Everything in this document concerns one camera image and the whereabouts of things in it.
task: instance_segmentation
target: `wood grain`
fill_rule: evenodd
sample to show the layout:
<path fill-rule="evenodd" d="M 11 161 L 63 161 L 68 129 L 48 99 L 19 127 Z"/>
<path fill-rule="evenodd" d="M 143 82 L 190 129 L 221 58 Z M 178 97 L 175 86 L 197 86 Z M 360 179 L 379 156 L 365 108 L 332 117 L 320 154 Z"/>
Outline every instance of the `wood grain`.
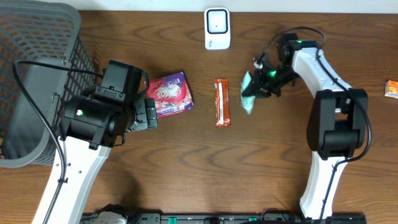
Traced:
<path fill-rule="evenodd" d="M 82 11 L 81 37 L 98 68 L 111 59 L 160 78 L 184 71 L 194 106 L 159 120 L 159 128 L 127 135 L 99 172 L 85 211 L 109 203 L 164 213 L 259 213 L 297 210 L 311 151 L 305 130 L 312 97 L 302 80 L 280 98 L 240 106 L 239 84 L 252 58 L 277 32 L 316 27 L 328 35 L 325 55 L 340 76 L 369 95 L 373 144 L 340 180 L 334 212 L 363 212 L 368 223 L 397 223 L 398 101 L 383 97 L 398 80 L 398 16 L 372 14 L 231 13 L 228 50 L 203 46 L 203 13 Z M 302 39 L 318 38 L 300 31 Z M 277 62 L 275 45 L 270 58 Z M 214 78 L 229 78 L 232 125 L 215 128 Z M 0 223 L 30 223 L 50 167 L 0 169 Z"/>

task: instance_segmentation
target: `green light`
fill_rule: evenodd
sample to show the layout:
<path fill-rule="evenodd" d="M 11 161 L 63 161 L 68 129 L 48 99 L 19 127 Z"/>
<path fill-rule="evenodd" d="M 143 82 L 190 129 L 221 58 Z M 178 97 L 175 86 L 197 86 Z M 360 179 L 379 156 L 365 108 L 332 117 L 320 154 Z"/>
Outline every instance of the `green light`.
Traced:
<path fill-rule="evenodd" d="M 276 75 L 276 71 L 275 71 L 275 70 L 269 72 L 269 76 L 270 76 L 270 77 L 274 78 L 275 75 Z"/>

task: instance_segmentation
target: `white electronic device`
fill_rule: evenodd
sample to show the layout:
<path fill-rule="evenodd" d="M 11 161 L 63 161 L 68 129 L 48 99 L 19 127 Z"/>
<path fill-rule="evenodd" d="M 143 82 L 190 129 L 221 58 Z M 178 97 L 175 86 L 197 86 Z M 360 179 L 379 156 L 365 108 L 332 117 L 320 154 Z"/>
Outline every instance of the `white electronic device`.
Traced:
<path fill-rule="evenodd" d="M 227 49 L 231 43 L 229 11 L 223 7 L 205 11 L 205 47 L 209 50 Z"/>

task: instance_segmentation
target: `light blue object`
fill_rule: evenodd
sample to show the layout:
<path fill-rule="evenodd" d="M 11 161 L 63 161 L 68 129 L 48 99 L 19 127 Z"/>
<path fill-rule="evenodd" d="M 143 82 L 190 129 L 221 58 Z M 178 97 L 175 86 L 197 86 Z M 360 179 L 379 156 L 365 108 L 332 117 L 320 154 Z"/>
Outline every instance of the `light blue object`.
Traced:
<path fill-rule="evenodd" d="M 242 97 L 242 92 L 248 87 L 250 82 L 251 82 L 251 76 L 249 74 L 249 71 L 247 71 L 241 85 L 241 100 L 242 100 L 242 106 L 248 114 L 251 114 L 251 111 L 253 110 L 254 99 L 256 97 L 255 96 Z"/>

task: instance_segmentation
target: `gray basket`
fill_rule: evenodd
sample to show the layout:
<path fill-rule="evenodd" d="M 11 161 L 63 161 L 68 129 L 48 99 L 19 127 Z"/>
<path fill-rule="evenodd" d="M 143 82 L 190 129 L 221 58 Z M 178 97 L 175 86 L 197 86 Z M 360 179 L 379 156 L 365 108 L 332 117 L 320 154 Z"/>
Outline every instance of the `gray basket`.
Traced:
<path fill-rule="evenodd" d="M 61 3 L 0 0 L 0 166 L 52 164 L 55 146 L 12 77 L 15 60 L 94 70 L 79 38 L 80 15 Z M 21 65 L 21 80 L 58 130 L 63 106 L 92 75 Z"/>

